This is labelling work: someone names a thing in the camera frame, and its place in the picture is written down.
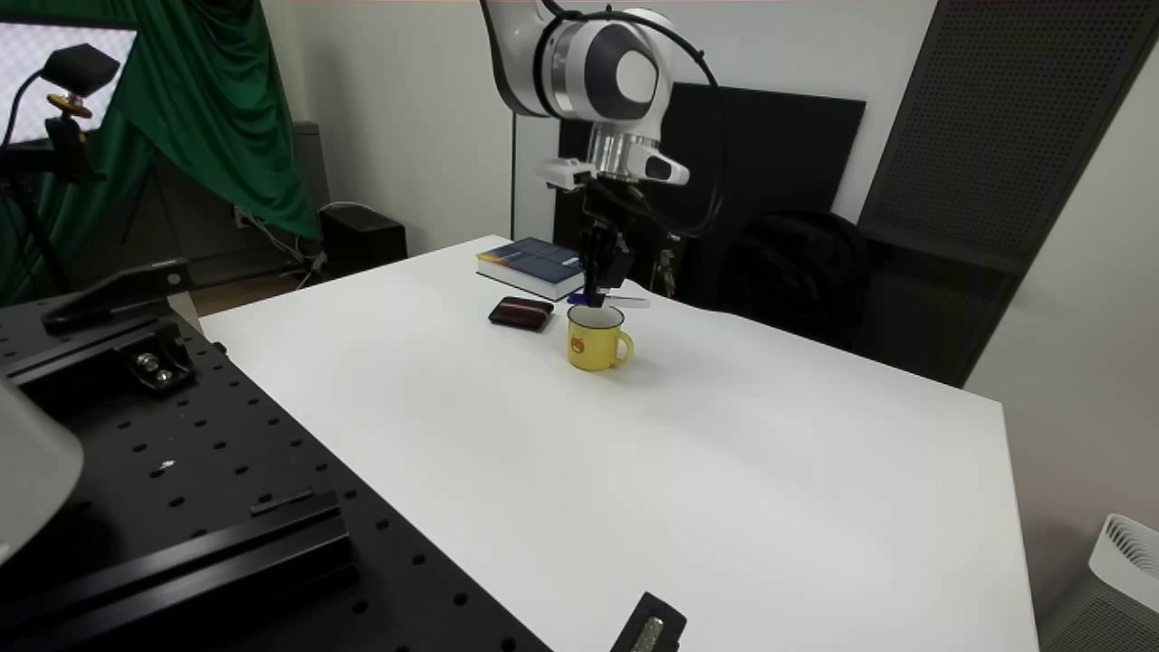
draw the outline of computer screen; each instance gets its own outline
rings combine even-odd
[[[106,28],[106,25],[34,25],[34,22],[0,22],[0,126],[6,126],[10,98],[19,88],[45,69],[45,61],[77,44],[91,44],[120,61],[120,71],[135,49],[138,33],[135,28]],[[80,120],[82,130],[101,130],[106,113],[112,104],[120,71],[110,88],[95,91],[82,104],[95,113],[91,120]],[[36,80],[15,114],[10,139],[45,139],[45,120],[58,114],[53,104],[47,104],[47,92],[63,92],[63,88]]]

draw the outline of green curtain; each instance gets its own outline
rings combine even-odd
[[[5,0],[0,16],[138,28],[106,130],[95,138],[95,171],[106,179],[45,177],[36,193],[64,261],[141,188],[151,156],[168,156],[268,228],[319,242],[261,0]],[[10,201],[0,201],[0,222],[19,225]],[[10,230],[0,228],[0,301],[30,293],[30,265],[39,267],[19,254]]]

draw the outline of small box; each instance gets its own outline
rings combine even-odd
[[[366,272],[406,255],[406,228],[366,205],[321,209],[325,272]]]

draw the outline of white tabletop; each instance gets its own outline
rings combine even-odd
[[[590,375],[490,327],[474,240],[205,319],[284,409],[558,652],[642,591],[688,652],[1031,652],[1003,409],[864,358],[619,301],[637,358]]]

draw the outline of black monitor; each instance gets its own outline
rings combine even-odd
[[[629,275],[650,277],[653,254],[664,240],[656,225],[695,228],[712,193],[722,193],[724,209],[712,228],[688,245],[679,298],[695,301],[700,293],[712,293],[722,255],[729,255],[733,245],[729,240],[736,240],[745,222],[768,222],[782,209],[832,209],[861,114],[864,101],[848,98],[679,82],[664,124],[664,150],[692,171],[692,184],[644,193],[644,217],[625,225],[637,254]],[[586,156],[586,138],[586,124],[565,124],[558,150]],[[578,199],[558,193],[553,240],[577,245],[578,225]]]

